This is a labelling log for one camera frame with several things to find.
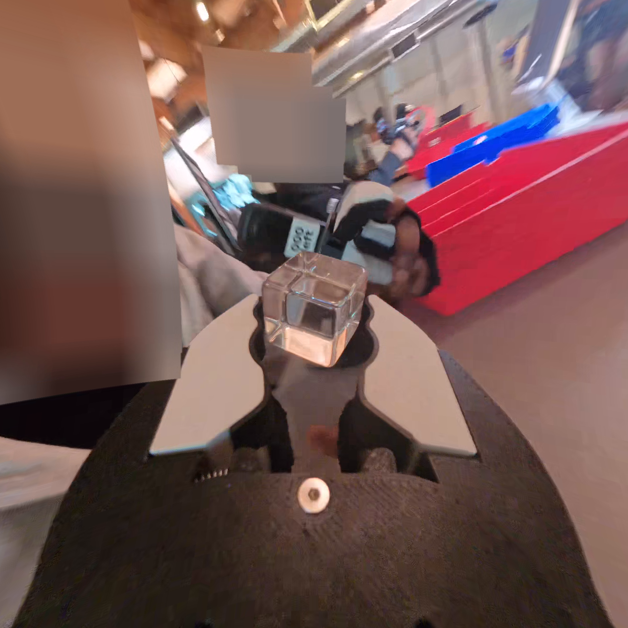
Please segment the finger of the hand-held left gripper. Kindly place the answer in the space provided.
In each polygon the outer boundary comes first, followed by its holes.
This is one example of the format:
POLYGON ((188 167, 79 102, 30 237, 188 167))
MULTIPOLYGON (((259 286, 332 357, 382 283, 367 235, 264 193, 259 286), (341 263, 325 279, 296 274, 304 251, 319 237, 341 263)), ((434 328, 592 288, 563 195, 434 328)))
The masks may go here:
POLYGON ((386 286, 393 278, 390 262, 394 252, 394 225, 369 221, 342 253, 343 261, 362 266, 372 284, 386 286))
POLYGON ((366 224, 388 224, 389 207, 394 192, 375 182, 351 184, 341 198, 334 217, 334 239, 349 242, 358 236, 366 224))

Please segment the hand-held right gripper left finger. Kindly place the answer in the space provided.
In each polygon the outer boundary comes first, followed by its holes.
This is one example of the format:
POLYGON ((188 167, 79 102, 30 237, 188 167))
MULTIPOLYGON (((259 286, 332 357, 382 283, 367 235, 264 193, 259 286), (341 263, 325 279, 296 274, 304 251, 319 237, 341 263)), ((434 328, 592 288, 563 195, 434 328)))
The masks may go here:
POLYGON ((286 412, 263 370, 261 303, 250 295, 191 342, 148 450, 200 453, 196 472, 291 472, 286 412))

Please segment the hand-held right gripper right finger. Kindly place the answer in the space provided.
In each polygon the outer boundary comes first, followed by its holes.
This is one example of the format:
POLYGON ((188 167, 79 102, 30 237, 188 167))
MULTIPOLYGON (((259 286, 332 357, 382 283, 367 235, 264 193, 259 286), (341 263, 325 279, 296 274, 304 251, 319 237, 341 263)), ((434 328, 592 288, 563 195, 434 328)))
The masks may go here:
POLYGON ((434 472, 431 456, 478 458, 439 350, 419 326, 369 296, 357 340, 372 352, 340 416, 342 472, 365 472, 380 450, 392 472, 434 472))

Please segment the clear glass cube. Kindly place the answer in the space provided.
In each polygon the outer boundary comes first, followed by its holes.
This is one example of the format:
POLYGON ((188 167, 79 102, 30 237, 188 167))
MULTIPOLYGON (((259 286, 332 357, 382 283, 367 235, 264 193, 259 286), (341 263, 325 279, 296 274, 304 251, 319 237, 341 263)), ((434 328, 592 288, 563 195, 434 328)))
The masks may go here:
POLYGON ((320 253, 288 259, 262 287, 267 346, 333 367, 360 323, 367 280, 364 267, 320 253))

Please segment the person's left hand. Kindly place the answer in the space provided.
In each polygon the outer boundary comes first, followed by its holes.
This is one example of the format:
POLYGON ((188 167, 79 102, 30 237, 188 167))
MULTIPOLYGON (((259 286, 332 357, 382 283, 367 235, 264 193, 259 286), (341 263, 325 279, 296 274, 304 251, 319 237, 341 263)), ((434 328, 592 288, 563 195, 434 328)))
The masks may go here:
POLYGON ((435 244, 424 231, 418 214, 402 198, 392 200, 387 216, 395 231, 391 257, 392 300, 430 294, 441 283, 435 244))

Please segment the black metal stand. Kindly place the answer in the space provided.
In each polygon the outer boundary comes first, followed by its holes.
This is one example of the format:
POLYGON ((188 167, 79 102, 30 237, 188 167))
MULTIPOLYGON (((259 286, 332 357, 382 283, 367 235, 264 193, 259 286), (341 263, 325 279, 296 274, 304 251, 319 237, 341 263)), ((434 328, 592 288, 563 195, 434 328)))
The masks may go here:
POLYGON ((218 235, 216 238, 220 241, 224 251, 231 256, 242 259, 243 250, 238 243, 236 223, 232 220, 228 211, 220 204, 216 194, 214 193, 214 189, 203 174, 200 166, 187 152, 185 152, 178 137, 173 136, 170 139, 170 143, 183 160, 192 177, 194 177, 195 181, 200 186, 200 190, 207 200, 207 207, 211 220, 217 227, 218 235))

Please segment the blue plastic bin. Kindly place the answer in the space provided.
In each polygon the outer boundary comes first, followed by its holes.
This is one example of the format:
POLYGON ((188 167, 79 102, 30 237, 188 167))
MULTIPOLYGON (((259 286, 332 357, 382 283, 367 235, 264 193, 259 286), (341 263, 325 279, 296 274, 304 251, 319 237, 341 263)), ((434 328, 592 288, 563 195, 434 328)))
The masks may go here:
POLYGON ((535 143, 560 121, 560 103, 545 103, 453 147, 445 157, 427 165, 430 188, 443 184, 481 163, 491 163, 505 150, 535 143))

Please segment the large red plastic bin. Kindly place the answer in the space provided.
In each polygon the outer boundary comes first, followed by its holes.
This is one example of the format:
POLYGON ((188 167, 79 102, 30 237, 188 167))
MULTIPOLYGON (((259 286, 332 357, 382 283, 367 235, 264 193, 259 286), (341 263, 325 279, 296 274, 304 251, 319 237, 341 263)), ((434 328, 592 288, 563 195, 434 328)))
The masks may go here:
POLYGON ((409 201, 451 316, 627 221, 627 116, 504 151, 409 201))

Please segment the person's black shirt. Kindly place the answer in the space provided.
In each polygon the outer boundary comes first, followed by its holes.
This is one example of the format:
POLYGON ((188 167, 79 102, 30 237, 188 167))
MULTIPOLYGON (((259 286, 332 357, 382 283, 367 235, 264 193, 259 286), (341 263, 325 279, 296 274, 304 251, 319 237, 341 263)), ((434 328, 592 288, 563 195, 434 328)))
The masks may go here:
POLYGON ((1 436, 92 449, 145 383, 79 391, 1 406, 1 436))

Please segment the silver ventilation duct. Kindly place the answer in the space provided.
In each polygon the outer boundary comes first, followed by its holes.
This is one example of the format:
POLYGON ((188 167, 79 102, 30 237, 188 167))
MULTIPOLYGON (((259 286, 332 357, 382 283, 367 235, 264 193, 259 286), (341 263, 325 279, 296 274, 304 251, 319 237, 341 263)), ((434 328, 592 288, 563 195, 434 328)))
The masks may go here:
POLYGON ((461 1, 381 1, 372 12, 369 1, 340 1, 315 17, 311 1, 307 15, 278 43, 273 53, 308 53, 311 78, 327 86, 351 74, 362 62, 387 51, 405 36, 435 25, 462 7, 461 1))

